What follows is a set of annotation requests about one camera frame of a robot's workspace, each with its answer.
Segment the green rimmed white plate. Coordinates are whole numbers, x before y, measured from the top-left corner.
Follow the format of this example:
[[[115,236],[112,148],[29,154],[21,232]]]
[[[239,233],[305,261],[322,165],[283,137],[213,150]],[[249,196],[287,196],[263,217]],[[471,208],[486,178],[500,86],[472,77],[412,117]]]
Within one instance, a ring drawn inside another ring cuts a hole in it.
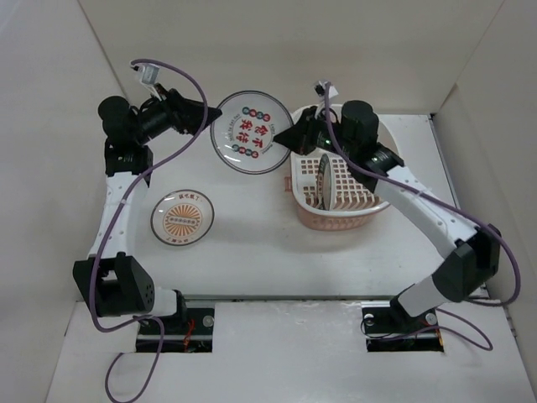
[[[317,196],[320,203],[320,208],[330,210],[332,204],[332,167],[331,158],[327,153],[324,153],[318,164],[318,172],[316,177]]]

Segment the red lettered white plate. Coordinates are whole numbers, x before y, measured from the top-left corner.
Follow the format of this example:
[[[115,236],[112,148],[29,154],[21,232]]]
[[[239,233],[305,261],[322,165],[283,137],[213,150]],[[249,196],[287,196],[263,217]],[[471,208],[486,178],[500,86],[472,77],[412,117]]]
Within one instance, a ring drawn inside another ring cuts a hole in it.
[[[222,115],[211,124],[211,143],[224,164],[242,174],[263,175],[288,159],[290,150],[274,141],[293,126],[282,102],[250,90],[231,94],[218,108]]]

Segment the orange sunburst white plate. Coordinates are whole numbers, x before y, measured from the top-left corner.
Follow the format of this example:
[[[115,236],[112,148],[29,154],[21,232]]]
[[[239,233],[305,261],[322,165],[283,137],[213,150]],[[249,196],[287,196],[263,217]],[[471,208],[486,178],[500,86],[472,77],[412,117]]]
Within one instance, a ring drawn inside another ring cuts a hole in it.
[[[200,191],[173,191],[159,200],[150,218],[154,236],[162,243],[188,246],[204,238],[214,223],[215,209]]]

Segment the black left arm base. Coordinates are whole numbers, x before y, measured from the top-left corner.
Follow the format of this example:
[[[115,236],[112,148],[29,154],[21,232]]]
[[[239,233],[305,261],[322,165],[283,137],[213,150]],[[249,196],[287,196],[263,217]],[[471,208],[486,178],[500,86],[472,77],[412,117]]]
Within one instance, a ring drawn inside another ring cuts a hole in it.
[[[163,317],[163,353],[211,353],[215,309],[213,307],[189,308],[185,320]],[[155,353],[159,346],[159,325],[155,321],[143,322],[135,342],[137,353]]]

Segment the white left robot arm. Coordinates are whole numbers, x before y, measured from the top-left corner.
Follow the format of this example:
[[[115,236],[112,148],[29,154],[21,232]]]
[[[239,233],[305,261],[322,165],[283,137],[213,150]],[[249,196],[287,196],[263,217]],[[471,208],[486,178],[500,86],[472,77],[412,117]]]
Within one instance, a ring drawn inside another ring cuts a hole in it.
[[[180,332],[188,320],[184,297],[155,286],[134,257],[138,217],[154,167],[149,141],[169,129],[195,135],[222,110],[182,97],[175,89],[160,88],[159,95],[141,107],[124,97],[108,97],[97,114],[107,136],[107,194],[95,242],[87,258],[74,263],[74,280],[95,317],[152,315],[167,332]]]

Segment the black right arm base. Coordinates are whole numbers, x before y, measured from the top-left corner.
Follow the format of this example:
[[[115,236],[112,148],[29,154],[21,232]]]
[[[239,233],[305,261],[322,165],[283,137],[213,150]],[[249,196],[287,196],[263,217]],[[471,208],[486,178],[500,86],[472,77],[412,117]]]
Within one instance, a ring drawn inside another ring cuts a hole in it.
[[[400,321],[388,301],[365,301],[361,313],[360,329],[369,353],[444,352],[434,309]]]

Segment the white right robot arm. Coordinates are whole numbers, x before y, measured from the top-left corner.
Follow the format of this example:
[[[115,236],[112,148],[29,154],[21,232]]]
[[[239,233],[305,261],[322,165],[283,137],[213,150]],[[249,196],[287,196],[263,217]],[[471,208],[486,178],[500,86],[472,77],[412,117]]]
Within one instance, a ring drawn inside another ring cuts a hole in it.
[[[417,180],[408,166],[378,139],[380,121],[364,101],[342,104],[339,118],[318,107],[303,110],[290,128],[275,136],[276,143],[299,155],[323,149],[319,163],[321,195],[328,211],[345,211],[349,196],[338,192],[357,182],[408,218],[435,246],[441,265],[428,277],[390,301],[388,320],[405,331],[426,312],[448,302],[466,300],[498,271],[500,234],[456,212]]]

